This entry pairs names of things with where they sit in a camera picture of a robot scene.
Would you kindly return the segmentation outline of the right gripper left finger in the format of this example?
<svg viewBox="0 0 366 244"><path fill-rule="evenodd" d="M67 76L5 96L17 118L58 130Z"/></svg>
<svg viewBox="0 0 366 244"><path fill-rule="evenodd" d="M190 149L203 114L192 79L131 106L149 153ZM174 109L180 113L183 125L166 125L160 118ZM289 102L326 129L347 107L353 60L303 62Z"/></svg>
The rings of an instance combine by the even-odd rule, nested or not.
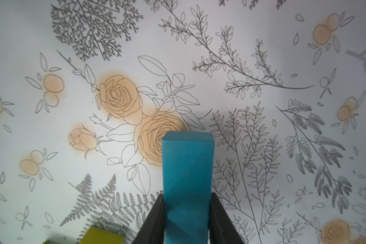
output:
<svg viewBox="0 0 366 244"><path fill-rule="evenodd" d="M165 203L160 194L132 244L164 244Z"/></svg>

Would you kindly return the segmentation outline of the teal block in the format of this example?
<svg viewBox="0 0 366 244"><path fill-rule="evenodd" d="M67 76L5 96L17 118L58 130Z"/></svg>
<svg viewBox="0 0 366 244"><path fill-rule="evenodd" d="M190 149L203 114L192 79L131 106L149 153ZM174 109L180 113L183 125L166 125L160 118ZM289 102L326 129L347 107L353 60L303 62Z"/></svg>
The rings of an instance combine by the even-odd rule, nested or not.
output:
<svg viewBox="0 0 366 244"><path fill-rule="evenodd" d="M162 139L167 244L208 242L214 148L210 133L170 131Z"/></svg>

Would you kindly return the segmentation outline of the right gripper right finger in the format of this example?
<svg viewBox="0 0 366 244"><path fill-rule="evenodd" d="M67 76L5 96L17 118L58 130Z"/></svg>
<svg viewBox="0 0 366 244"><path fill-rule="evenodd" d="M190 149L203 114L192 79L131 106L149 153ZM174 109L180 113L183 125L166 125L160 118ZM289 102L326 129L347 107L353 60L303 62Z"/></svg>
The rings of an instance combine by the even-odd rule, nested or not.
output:
<svg viewBox="0 0 366 244"><path fill-rule="evenodd" d="M211 194L209 240L211 244L244 244L216 193Z"/></svg>

